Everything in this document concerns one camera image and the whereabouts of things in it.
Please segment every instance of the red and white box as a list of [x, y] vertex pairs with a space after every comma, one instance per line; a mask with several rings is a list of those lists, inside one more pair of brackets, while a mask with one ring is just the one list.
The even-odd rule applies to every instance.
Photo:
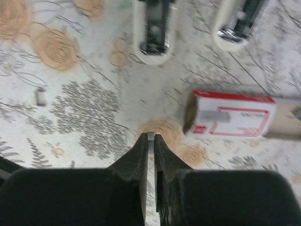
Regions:
[[201, 138], [261, 138], [277, 111], [271, 97], [194, 90], [197, 110], [186, 134]]

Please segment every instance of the gray leaf pattern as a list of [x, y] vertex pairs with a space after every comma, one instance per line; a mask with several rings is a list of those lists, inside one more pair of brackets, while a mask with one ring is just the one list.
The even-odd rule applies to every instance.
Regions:
[[10, 157], [16, 156], [16, 155], [20, 155], [20, 154], [17, 153], [17, 152], [8, 152], [8, 150], [13, 149], [13, 147], [6, 146], [6, 144], [7, 144], [6, 141], [0, 141], [0, 156], [3, 157], [3, 158], [7, 158], [10, 161], [15, 162], [15, 163], [22, 163], [22, 162], [24, 162], [22, 160], [11, 159]]
[[72, 81], [63, 85], [62, 93], [66, 96], [57, 96], [50, 111], [58, 118], [59, 133], [83, 132], [79, 144], [87, 155], [101, 159], [113, 154], [116, 160], [129, 150], [130, 129], [114, 122], [120, 106], [112, 91], [92, 79], [82, 84]]
[[27, 141], [32, 149], [32, 154], [34, 156], [32, 158], [31, 165], [39, 169], [52, 167], [51, 164], [48, 164], [49, 161], [45, 159], [45, 155], [42, 154], [42, 152], [36, 147], [32, 140], [27, 138]]
[[234, 156], [232, 159], [229, 159], [228, 162], [230, 162], [232, 167], [237, 170], [253, 170], [258, 165], [257, 161], [252, 156]]

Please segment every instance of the small metal object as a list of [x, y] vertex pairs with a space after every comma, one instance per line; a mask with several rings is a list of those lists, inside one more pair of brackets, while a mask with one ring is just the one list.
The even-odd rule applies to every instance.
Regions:
[[45, 90], [43, 88], [38, 88], [35, 92], [36, 104], [39, 107], [45, 107], [47, 105]]
[[147, 132], [147, 140], [149, 144], [149, 154], [154, 154], [154, 140], [155, 140], [155, 134], [154, 132]]

